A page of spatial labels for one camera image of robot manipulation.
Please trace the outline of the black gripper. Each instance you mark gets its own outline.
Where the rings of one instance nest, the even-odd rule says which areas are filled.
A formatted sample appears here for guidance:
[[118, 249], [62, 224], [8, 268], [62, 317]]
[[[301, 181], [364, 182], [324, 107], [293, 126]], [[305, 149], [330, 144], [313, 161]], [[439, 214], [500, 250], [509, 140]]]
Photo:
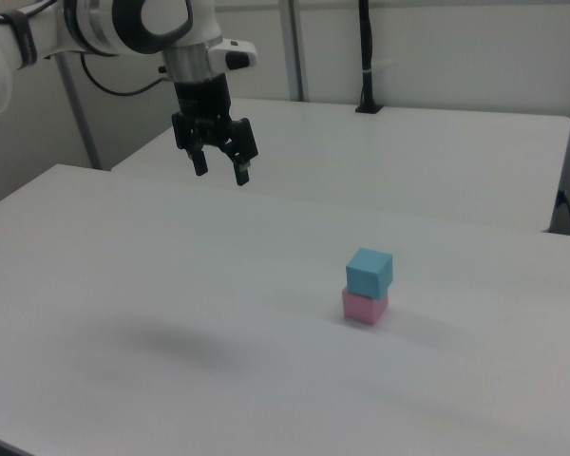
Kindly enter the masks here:
[[176, 146], [187, 153], [197, 176], [208, 172], [204, 144], [220, 148], [232, 162], [238, 186], [249, 181], [251, 160], [258, 155], [251, 123], [232, 121], [225, 75], [197, 83], [174, 83], [180, 110], [172, 115]]

